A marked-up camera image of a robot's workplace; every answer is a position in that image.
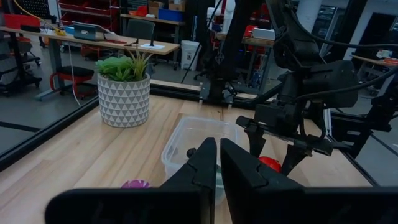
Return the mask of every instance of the plant pot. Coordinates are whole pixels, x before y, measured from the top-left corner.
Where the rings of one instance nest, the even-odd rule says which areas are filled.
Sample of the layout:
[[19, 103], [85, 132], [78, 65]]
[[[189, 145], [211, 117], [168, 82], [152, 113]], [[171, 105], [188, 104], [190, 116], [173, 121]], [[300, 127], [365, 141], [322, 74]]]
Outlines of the plant pot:
[[135, 127], [149, 116], [150, 77], [138, 82], [116, 82], [98, 74], [99, 110], [103, 121], [117, 128]]

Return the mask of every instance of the potted plant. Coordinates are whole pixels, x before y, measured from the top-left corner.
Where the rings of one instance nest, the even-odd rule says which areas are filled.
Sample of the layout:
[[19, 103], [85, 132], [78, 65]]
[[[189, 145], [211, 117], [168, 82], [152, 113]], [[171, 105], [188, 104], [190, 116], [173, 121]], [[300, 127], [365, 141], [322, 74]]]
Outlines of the potted plant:
[[128, 52], [131, 58], [110, 57], [96, 62], [101, 117], [117, 128], [138, 126], [149, 116], [150, 76], [146, 67], [152, 54]]

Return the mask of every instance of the stool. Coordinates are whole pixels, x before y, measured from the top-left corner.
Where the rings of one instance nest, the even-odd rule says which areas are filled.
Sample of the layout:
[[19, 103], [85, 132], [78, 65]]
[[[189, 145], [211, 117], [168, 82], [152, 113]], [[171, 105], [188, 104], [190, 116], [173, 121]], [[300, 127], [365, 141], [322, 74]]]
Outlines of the stool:
[[[73, 66], [73, 72], [74, 72], [74, 76], [75, 76], [74, 78], [72, 77], [72, 67], [71, 66], [65, 66], [65, 67], [57, 69], [57, 73], [54, 73], [50, 76], [51, 89], [53, 91], [60, 91], [61, 95], [63, 95], [63, 92], [67, 88], [67, 87], [61, 88], [58, 90], [55, 89], [54, 77], [58, 76], [58, 78], [61, 80], [73, 81], [73, 83], [72, 83], [73, 91], [76, 93], [76, 96], [80, 97], [81, 100], [83, 100], [86, 96], [94, 95], [97, 90], [96, 85], [84, 83], [85, 81], [91, 80], [93, 78], [94, 70]], [[77, 86], [79, 86], [79, 85], [87, 85], [87, 86], [92, 86], [95, 88], [93, 88], [90, 91], [79, 93], [78, 88], [77, 88]]]

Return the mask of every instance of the storage box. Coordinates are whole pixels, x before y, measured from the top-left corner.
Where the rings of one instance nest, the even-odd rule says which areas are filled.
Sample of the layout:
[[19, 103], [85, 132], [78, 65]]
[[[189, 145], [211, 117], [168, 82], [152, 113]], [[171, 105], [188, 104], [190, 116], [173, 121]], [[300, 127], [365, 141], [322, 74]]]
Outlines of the storage box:
[[162, 9], [164, 4], [157, 1], [149, 1], [149, 14], [155, 15], [155, 18], [159, 18], [159, 9]]
[[159, 19], [176, 21], [176, 22], [183, 21], [182, 12], [168, 10], [168, 9], [159, 9]]
[[[166, 178], [173, 176], [188, 161], [187, 151], [202, 144], [207, 137], [214, 137], [217, 143], [217, 164], [220, 166], [220, 139], [228, 138], [238, 143], [238, 126], [211, 119], [196, 117], [182, 118], [174, 129], [162, 153]], [[221, 173], [216, 175], [216, 204], [220, 204], [225, 197]]]
[[185, 12], [185, 1], [181, 1], [181, 4], [174, 4], [174, 1], [170, 0], [169, 9], [179, 12]]

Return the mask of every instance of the wooden tabletop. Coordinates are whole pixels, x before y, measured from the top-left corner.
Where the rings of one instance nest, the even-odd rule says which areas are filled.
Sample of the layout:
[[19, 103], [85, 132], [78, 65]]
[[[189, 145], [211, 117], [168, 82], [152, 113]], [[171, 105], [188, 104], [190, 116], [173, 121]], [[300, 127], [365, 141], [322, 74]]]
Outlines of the wooden tabletop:
[[177, 21], [168, 21], [168, 20], [164, 20], [164, 19], [156, 19], [156, 18], [151, 18], [151, 17], [146, 17], [146, 16], [133, 16], [130, 14], [120, 14], [121, 17], [125, 17], [125, 18], [132, 18], [132, 19], [143, 19], [146, 21], [152, 21], [152, 22], [162, 22], [162, 23], [166, 23], [166, 24], [173, 24], [176, 26], [184, 26], [185, 22], [177, 22]]
[[[150, 105], [149, 120], [126, 129], [104, 124], [96, 108], [0, 173], [1, 223], [43, 223], [49, 200], [72, 188], [119, 188], [134, 179], [160, 186], [165, 180], [160, 155], [182, 117], [235, 123], [240, 115], [254, 114], [161, 96], [151, 96]], [[311, 121], [306, 121], [305, 127], [308, 133], [320, 134]], [[237, 143], [248, 150], [248, 137], [238, 129], [241, 137]], [[283, 161], [288, 143], [265, 138], [262, 155]], [[289, 177], [305, 186], [371, 186], [339, 150], [331, 157], [314, 153]], [[231, 223], [226, 200], [216, 207], [215, 223]]]
[[[36, 35], [36, 36], [41, 36], [41, 37], [48, 37], [50, 39], [55, 39], [55, 40], [62, 40], [62, 41], [70, 41], [74, 43], [81, 43], [81, 44], [90, 44], [90, 45], [95, 45], [95, 46], [100, 46], [100, 47], [109, 47], [109, 48], [114, 48], [114, 49], [126, 49], [126, 50], [138, 50], [140, 52], [150, 52], [153, 54], [158, 54], [158, 55], [167, 55], [174, 50], [177, 50], [180, 48], [179, 44], [171, 44], [171, 43], [166, 43], [166, 42], [159, 42], [159, 41], [154, 41], [154, 44], [156, 45], [163, 45], [165, 46], [162, 49], [148, 49], [148, 48], [142, 48], [140, 45], [142, 44], [150, 44], [150, 40], [144, 40], [144, 39], [139, 39], [139, 46], [138, 47], [125, 47], [124, 44], [114, 44], [110, 43], [107, 41], [90, 41], [90, 40], [82, 40], [82, 39], [76, 39], [73, 37], [71, 34], [67, 34], [66, 36], [59, 36], [57, 34], [54, 34], [52, 30], [44, 31], [42, 30], [41, 33], [36, 33], [36, 32], [27, 32], [24, 30], [19, 30], [19, 29], [10, 29], [7, 27], [0, 27], [0, 30], [6, 31], [6, 32], [14, 32], [14, 33], [19, 33], [19, 34], [29, 34], [29, 35]], [[131, 37], [123, 37], [119, 36], [120, 41], [125, 41], [128, 44], [134, 43], [137, 39], [136, 38], [131, 38]]]
[[[226, 34], [217, 33], [216, 38], [218, 40], [225, 40]], [[260, 39], [254, 37], [243, 37], [242, 39], [242, 44], [250, 44], [256, 46], [273, 46], [274, 42], [274, 40]]]
[[361, 57], [361, 56], [357, 56], [357, 55], [352, 55], [353, 58], [356, 58], [358, 60], [362, 60], [364, 62], [369, 62], [369, 63], [373, 63], [375, 65], [383, 65], [386, 67], [398, 67], [398, 65], [396, 64], [390, 64], [390, 63], [386, 63], [383, 60], [373, 60], [370, 58], [365, 58], [365, 57]]

